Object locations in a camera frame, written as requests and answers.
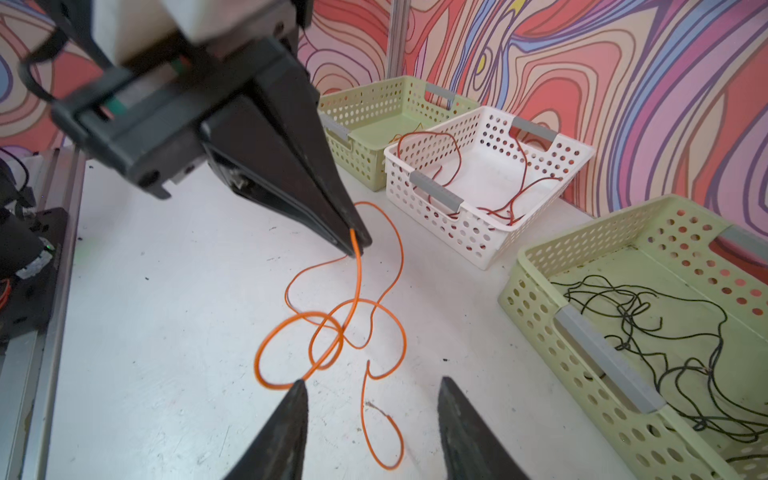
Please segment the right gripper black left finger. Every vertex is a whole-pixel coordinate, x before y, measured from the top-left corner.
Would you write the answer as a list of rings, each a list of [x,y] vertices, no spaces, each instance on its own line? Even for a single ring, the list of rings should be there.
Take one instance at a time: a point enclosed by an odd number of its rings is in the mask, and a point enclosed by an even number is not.
[[[225,479],[301,479],[308,416],[305,382],[297,380]]]

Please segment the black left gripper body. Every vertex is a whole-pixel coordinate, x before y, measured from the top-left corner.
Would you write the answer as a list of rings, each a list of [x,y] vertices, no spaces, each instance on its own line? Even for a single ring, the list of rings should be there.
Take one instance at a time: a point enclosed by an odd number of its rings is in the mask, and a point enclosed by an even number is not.
[[[107,117],[103,104],[174,56],[189,65],[147,97]],[[184,174],[202,155],[200,124],[238,97],[252,100],[256,75],[289,51],[276,38],[251,40],[217,59],[171,36],[52,105],[54,122],[89,154],[158,199],[165,181]]]

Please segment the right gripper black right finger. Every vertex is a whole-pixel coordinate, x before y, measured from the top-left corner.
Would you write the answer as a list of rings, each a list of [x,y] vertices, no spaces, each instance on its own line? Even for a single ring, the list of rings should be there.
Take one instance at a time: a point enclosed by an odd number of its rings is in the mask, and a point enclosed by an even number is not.
[[[448,479],[529,479],[448,376],[441,379],[437,413]]]

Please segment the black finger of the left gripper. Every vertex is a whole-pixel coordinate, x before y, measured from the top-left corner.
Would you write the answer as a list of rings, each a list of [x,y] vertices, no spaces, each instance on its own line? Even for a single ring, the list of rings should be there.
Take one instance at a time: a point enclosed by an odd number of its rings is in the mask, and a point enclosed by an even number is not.
[[[348,194],[327,142],[317,112],[317,91],[298,62],[282,57],[254,79],[258,108],[299,155],[312,179],[332,205],[352,220],[360,249],[372,245],[371,235]]]
[[[200,124],[213,168],[236,195],[312,230],[347,256],[352,220],[339,212],[256,104],[232,100]]]

